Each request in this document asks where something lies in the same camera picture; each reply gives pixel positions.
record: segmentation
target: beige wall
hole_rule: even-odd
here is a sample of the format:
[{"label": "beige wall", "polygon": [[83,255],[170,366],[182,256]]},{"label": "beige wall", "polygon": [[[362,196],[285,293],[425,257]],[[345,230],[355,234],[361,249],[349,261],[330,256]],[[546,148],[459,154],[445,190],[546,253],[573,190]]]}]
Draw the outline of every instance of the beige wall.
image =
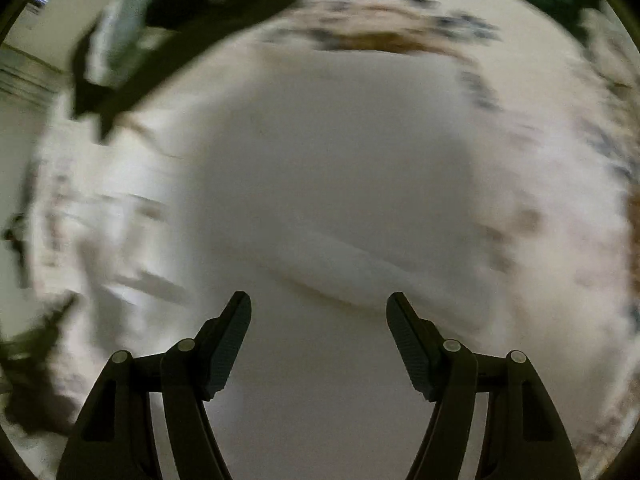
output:
[{"label": "beige wall", "polygon": [[109,0],[51,0],[38,16],[18,19],[6,42],[60,70],[68,70],[71,50]]}]

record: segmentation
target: wall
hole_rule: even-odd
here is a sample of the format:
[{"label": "wall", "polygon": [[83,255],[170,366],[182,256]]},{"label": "wall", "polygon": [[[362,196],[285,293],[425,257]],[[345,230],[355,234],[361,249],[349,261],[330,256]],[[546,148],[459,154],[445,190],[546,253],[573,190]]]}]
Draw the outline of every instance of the wall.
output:
[{"label": "wall", "polygon": [[68,70],[78,37],[110,0],[51,0],[38,16],[26,11],[6,42],[60,70]]}]

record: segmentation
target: round silver screw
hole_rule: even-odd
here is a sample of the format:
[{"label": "round silver screw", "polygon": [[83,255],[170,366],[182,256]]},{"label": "round silver screw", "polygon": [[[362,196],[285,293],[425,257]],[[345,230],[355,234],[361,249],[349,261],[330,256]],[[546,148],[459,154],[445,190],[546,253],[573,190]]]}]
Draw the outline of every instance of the round silver screw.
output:
[{"label": "round silver screw", "polygon": [[518,364],[527,362],[527,356],[524,355],[520,350],[511,352],[511,359]]},{"label": "round silver screw", "polygon": [[193,350],[196,346],[196,342],[193,339],[183,339],[178,343],[178,350],[180,352],[188,352]]},{"label": "round silver screw", "polygon": [[460,343],[455,339],[447,339],[442,346],[444,346],[444,349],[448,352],[457,352],[462,348]]},{"label": "round silver screw", "polygon": [[111,356],[111,360],[117,365],[123,363],[129,357],[129,352],[126,350],[118,350],[114,355]]}]

